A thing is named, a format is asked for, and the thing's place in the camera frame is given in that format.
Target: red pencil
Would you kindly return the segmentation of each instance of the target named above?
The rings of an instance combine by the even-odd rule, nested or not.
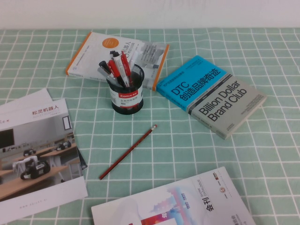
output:
[[[102,180],[117,164],[119,164],[133,149],[136,148],[155,128],[155,124],[150,130],[147,131],[130,149],[128,149],[114,164],[112,164],[99,178]]]

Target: book cover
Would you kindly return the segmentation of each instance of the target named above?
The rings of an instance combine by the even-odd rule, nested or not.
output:
[[[99,67],[99,63],[102,61],[108,63],[111,59],[110,51],[119,53],[123,51],[128,61],[134,52],[139,52],[135,63],[145,73],[143,87],[156,90],[168,49],[169,45],[162,43],[90,32],[67,67],[66,73],[106,82],[102,75],[105,71]]]
[[[255,225],[225,167],[92,207],[95,225]]]
[[[66,101],[0,115],[0,224],[87,196]]]
[[[157,91],[224,139],[267,98],[200,56],[160,81]]]

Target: green plaid tablecloth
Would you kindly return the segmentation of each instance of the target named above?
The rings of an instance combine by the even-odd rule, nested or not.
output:
[[[225,166],[257,225],[300,225],[300,29],[94,30],[170,44],[167,76],[199,54],[268,99],[224,141],[156,92],[130,116],[108,86],[66,77],[89,30],[0,30],[0,105],[47,87],[67,101],[89,164],[89,197],[13,222],[92,224],[91,206]],[[152,124],[158,128],[105,180],[98,176]]]

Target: black mesh pen holder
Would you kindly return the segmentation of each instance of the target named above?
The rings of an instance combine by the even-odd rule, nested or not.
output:
[[[137,64],[131,70],[131,86],[127,88],[118,87],[107,80],[112,100],[112,108],[120,114],[131,115],[140,111],[144,105],[143,80],[145,74]]]

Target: colorful graphic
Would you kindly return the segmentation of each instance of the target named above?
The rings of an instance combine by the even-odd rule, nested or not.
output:
[[[173,187],[167,191],[172,196],[155,205],[151,212],[157,215],[141,220],[142,225],[159,224],[173,218],[177,225],[196,225],[189,212],[188,200],[180,188]]]

